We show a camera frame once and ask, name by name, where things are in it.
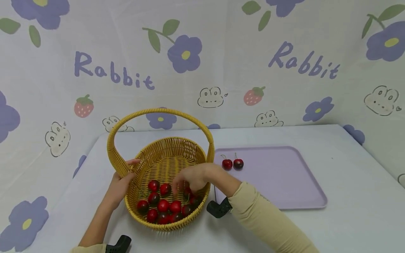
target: basket handle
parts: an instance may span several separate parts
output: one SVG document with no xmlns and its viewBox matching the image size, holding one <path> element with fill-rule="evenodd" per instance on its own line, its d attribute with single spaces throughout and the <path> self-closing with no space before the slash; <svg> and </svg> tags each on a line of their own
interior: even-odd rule
<svg viewBox="0 0 405 253">
<path fill-rule="evenodd" d="M 118 174 L 121 177 L 126 176 L 131 171 L 131 168 L 129 165 L 127 165 L 125 160 L 122 158 L 122 156 L 118 153 L 117 149 L 115 148 L 115 145 L 114 145 L 115 134 L 118 132 L 119 128 L 127 121 L 129 121 L 133 118 L 136 118 L 138 116 L 148 114 L 148 113 L 174 114 L 174 115 L 180 116 L 182 118 L 188 119 L 189 121 L 196 124 L 204 132 L 205 136 L 208 139 L 209 147 L 208 147 L 208 153 L 207 153 L 207 162 L 214 162 L 214 139 L 212 138 L 211 132 L 201 121 L 199 121 L 198 119 L 194 118 L 193 116 L 191 116 L 187 113 L 182 113 L 181 111 L 167 109 L 167 108 L 152 108 L 152 109 L 141 110 L 141 111 L 129 114 L 128 116 L 122 118 L 117 124 L 115 124 L 115 126 L 112 128 L 112 130 L 108 136 L 108 139 L 107 139 L 108 158 L 110 159 L 110 162 L 113 165 L 114 169 L 118 172 Z"/>
</svg>

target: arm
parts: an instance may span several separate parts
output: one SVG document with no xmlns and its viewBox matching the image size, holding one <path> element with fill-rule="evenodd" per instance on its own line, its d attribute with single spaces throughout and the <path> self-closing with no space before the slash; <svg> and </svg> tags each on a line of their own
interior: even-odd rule
<svg viewBox="0 0 405 253">
<path fill-rule="evenodd" d="M 135 165 L 140 160 L 133 159 L 127 161 L 128 165 Z M 105 253 L 106 245 L 103 244 L 104 236 L 107 231 L 108 222 L 115 209 L 119 206 L 124 198 L 131 180 L 135 177 L 134 173 L 129 173 L 121 178 L 117 173 L 114 173 L 110 186 L 98 206 L 96 213 L 89 227 L 83 235 L 79 246 L 72 249 L 71 253 Z"/>
<path fill-rule="evenodd" d="M 206 167 L 204 175 L 206 182 L 228 197 L 235 218 L 275 252 L 319 252 L 307 236 L 253 186 L 242 183 L 217 165 Z"/>
</svg>

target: strawberry print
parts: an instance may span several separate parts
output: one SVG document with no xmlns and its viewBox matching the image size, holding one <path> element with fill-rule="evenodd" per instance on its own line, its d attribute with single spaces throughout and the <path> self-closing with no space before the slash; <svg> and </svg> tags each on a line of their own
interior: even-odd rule
<svg viewBox="0 0 405 253">
<path fill-rule="evenodd" d="M 75 104 L 75 114 L 81 118 L 86 118 L 92 113 L 94 109 L 93 101 L 89 99 L 90 95 L 87 94 L 82 98 L 78 98 Z"/>
<path fill-rule="evenodd" d="M 253 89 L 246 92 L 245 96 L 243 97 L 243 101 L 246 105 L 252 106 L 260 102 L 264 96 L 263 90 L 266 87 L 254 87 Z"/>
</svg>

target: beige sleeve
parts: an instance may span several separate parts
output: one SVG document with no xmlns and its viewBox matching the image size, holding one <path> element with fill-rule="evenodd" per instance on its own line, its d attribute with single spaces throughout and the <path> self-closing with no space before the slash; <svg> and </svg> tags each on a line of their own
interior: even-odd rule
<svg viewBox="0 0 405 253">
<path fill-rule="evenodd" d="M 97 244 L 90 247 L 75 247 L 70 253 L 105 253 L 106 244 Z"/>
<path fill-rule="evenodd" d="M 276 253 L 319 253 L 308 237 L 252 185 L 243 182 L 228 200 L 236 219 Z"/>
</svg>

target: black device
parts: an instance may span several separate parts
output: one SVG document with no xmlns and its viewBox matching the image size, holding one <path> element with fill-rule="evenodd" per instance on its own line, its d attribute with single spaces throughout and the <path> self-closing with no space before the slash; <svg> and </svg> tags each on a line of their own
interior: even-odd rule
<svg viewBox="0 0 405 253">
<path fill-rule="evenodd" d="M 115 245 L 107 245 L 105 253 L 126 253 L 131 241 L 129 236 L 121 235 Z"/>
<path fill-rule="evenodd" d="M 229 203 L 228 198 L 225 198 L 221 204 L 211 200 L 207 205 L 207 211 L 217 219 L 223 217 L 230 210 L 232 210 L 232 206 Z"/>
</svg>

